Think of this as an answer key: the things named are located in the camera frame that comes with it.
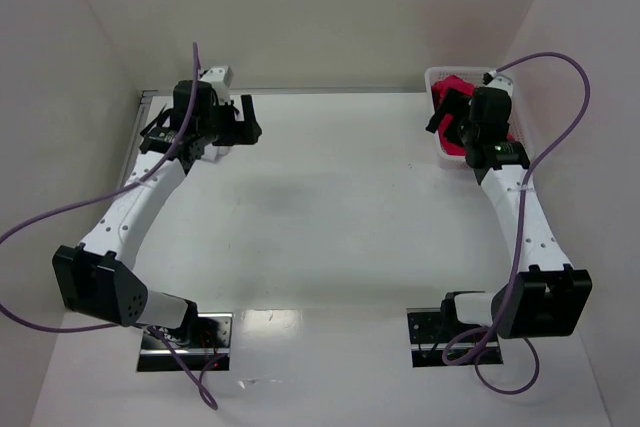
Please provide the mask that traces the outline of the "bright red t shirt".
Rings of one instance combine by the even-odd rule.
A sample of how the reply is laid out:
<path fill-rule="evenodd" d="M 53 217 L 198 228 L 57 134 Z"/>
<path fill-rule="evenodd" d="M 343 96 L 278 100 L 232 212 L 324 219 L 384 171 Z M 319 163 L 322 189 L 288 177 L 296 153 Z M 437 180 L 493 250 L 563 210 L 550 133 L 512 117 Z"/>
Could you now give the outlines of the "bright red t shirt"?
<path fill-rule="evenodd" d="M 513 140 L 510 94 L 488 85 L 474 86 L 450 75 L 431 87 L 434 114 L 426 130 L 438 136 L 447 155 L 464 157 L 466 145 Z"/>

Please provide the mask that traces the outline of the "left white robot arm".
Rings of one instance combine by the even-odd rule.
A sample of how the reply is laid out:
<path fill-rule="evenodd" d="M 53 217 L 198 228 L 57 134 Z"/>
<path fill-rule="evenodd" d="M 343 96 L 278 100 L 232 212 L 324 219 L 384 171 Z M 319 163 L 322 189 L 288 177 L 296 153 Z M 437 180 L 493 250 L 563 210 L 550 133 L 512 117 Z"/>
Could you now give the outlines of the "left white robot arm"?
<path fill-rule="evenodd" d="M 262 134 L 253 99 L 236 106 L 211 81 L 183 80 L 173 103 L 141 131 L 142 142 L 125 192 L 74 246 L 52 264 L 65 307 L 122 327 L 150 326 L 177 344 L 190 342 L 195 302 L 152 290 L 133 272 L 137 254 L 160 210 L 207 146 L 254 145 Z"/>

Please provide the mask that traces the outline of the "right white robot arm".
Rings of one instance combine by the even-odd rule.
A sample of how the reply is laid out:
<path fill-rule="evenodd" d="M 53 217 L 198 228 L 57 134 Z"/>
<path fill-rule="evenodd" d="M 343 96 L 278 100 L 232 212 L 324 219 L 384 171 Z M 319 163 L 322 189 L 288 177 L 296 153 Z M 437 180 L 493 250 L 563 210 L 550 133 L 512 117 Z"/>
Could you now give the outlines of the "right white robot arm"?
<path fill-rule="evenodd" d="M 466 164 L 497 215 L 513 259 L 507 284 L 496 293 L 454 292 L 455 318 L 495 327 L 504 338 L 564 337 L 573 333 L 592 291 L 589 273 L 573 267 L 552 233 L 537 197 L 533 165 L 509 134 L 511 93 L 477 87 L 448 89 L 427 129 L 465 151 Z"/>

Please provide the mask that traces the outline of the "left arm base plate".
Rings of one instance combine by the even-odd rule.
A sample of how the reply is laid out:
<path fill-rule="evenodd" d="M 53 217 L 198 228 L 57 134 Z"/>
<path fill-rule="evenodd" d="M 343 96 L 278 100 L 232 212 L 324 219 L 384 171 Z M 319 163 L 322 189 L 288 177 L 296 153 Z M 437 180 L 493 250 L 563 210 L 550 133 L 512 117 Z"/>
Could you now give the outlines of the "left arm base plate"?
<path fill-rule="evenodd" d="M 177 332 L 158 328 L 161 336 L 175 350 L 190 371 L 201 371 L 208 363 L 213 371 L 228 371 L 232 340 L 233 314 L 199 313 L 189 337 L 178 338 Z M 144 332 L 141 338 L 137 372 L 177 372 L 181 367 L 164 343 Z"/>

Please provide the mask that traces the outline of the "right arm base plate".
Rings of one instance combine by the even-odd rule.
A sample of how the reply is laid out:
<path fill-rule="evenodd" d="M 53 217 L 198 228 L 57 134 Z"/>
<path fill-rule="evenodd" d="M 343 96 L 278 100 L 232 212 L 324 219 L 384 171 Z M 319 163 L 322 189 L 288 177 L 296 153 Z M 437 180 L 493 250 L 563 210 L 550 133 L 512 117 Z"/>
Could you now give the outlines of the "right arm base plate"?
<path fill-rule="evenodd" d="M 442 352 L 453 337 L 478 328 L 477 325 L 444 320 L 440 309 L 418 309 L 407 312 L 408 335 L 413 368 L 447 367 L 442 361 Z M 482 339 L 484 333 L 476 333 L 456 343 L 447 354 L 448 360 L 457 360 L 466 355 Z M 479 365 L 503 364 L 497 336 L 487 344 L 487 352 L 479 360 Z"/>

